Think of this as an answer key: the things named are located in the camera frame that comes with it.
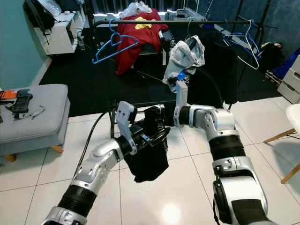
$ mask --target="blue hanger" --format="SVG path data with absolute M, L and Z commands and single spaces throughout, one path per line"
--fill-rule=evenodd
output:
M 92 63 L 93 63 L 93 64 L 102 62 L 102 61 L 104 61 L 104 60 L 106 60 L 106 59 L 108 59 L 108 58 L 110 58 L 110 57 L 112 57 L 112 56 L 114 56 L 114 55 L 116 55 L 116 54 L 119 54 L 119 53 L 121 53 L 121 52 L 127 50 L 128 48 L 131 48 L 131 47 L 133 47 L 133 46 L 135 46 L 135 45 L 137 45 L 137 44 L 139 43 L 139 40 L 138 40 L 137 38 L 133 37 L 133 36 L 130 36 L 130 35 L 121 35 L 120 33 L 115 32 L 115 31 L 111 28 L 111 22 L 112 22 L 113 20 L 115 20 L 115 19 L 111 19 L 110 22 L 109 22 L 109 29 L 110 29 L 111 32 L 112 32 L 111 38 L 110 38 L 110 40 L 109 40 L 108 42 L 106 42 L 104 45 L 102 45 L 101 48 L 98 50 L 98 52 L 96 53 L 96 61 L 95 61 L 94 59 L 92 59 Z M 114 38 L 115 36 L 118 36 L 118 37 L 120 38 L 120 41 L 114 43 L 114 42 L 113 42 L 113 38 Z M 123 38 L 132 38 L 132 39 L 134 40 L 134 43 L 133 43 L 132 45 L 126 47 L 126 48 L 121 49 L 121 50 L 118 51 L 118 52 L 115 52 L 115 53 L 113 53 L 113 54 L 111 54 L 111 55 L 109 55 L 109 56 L 106 56 L 106 57 L 102 58 L 102 59 L 98 59 L 98 55 L 100 54 L 100 52 L 102 52 L 102 50 L 103 50 L 108 44 L 111 44 L 111 46 L 118 45 L 118 44 L 122 43 L 122 39 L 123 39 Z

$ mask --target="red jacket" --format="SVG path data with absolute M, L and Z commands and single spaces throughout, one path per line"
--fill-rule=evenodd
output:
M 140 13 L 135 16 L 128 16 L 123 18 L 123 20 L 135 20 L 138 17 L 142 17 L 146 20 L 161 20 L 158 11 L 156 9 L 152 9 L 152 13 Z M 152 24 L 151 28 L 145 27 L 137 30 L 135 28 L 136 24 L 119 24 L 118 32 L 121 35 L 131 35 L 139 40 L 139 43 L 119 54 L 116 55 L 117 61 L 117 75 L 121 76 L 130 66 L 136 61 L 139 53 L 142 50 L 142 46 L 146 43 L 149 43 L 154 46 L 155 50 L 159 53 L 161 52 L 161 45 L 158 32 L 160 30 L 169 29 L 165 24 Z M 132 45 L 134 40 L 132 38 L 124 37 L 122 43 L 120 43 L 117 47 L 117 51 L 126 48 L 129 45 Z

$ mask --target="backpack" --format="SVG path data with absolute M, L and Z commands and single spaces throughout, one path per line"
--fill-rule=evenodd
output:
M 34 27 L 39 27 L 45 37 L 46 35 L 49 35 L 49 34 L 45 34 L 45 31 L 47 29 L 50 29 L 51 32 L 51 28 L 54 26 L 55 19 L 52 16 L 52 14 L 48 10 L 46 10 L 38 2 L 38 0 L 25 0 L 25 2 L 23 3 L 23 9 L 26 12 L 32 25 Z

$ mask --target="wooden chair leg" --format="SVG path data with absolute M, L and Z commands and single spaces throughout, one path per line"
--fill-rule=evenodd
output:
M 281 183 L 285 184 L 299 170 L 300 170 L 300 163 L 296 165 L 296 167 L 293 168 L 293 170 L 281 180 Z
M 15 154 L 10 154 L 10 155 L 6 155 L 5 158 L 9 161 L 9 162 L 14 162 L 16 159 L 16 155 Z
M 278 135 L 276 135 L 276 136 L 274 136 L 274 137 L 272 137 L 272 138 L 269 138 L 269 139 L 267 139 L 267 140 L 265 140 L 265 141 L 263 141 L 263 142 L 264 142 L 264 143 L 268 143 L 268 142 L 274 141 L 274 140 L 276 140 L 276 139 L 278 139 L 278 138 L 280 138 L 280 137 L 284 137 L 284 136 L 290 135 L 291 133 L 294 133 L 294 132 L 296 132 L 296 130 L 293 128 L 293 129 L 290 129 L 290 130 L 288 130 L 288 131 L 285 131 L 285 132 L 283 132 L 283 133 L 281 133 L 281 134 L 278 134 Z
M 60 145 L 55 145 L 55 146 L 52 146 L 51 148 L 58 151 L 59 153 L 63 153 L 63 151 L 64 151 Z

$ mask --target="gray ottoman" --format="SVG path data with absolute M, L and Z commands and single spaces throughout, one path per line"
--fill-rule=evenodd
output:
M 31 117 L 14 120 L 12 113 L 0 106 L 3 122 L 0 124 L 0 156 L 13 162 L 15 153 L 53 147 L 63 152 L 70 101 L 68 87 L 63 84 L 48 84 L 21 89 L 30 89 L 33 98 L 29 102 L 29 112 L 42 105 L 45 111 Z

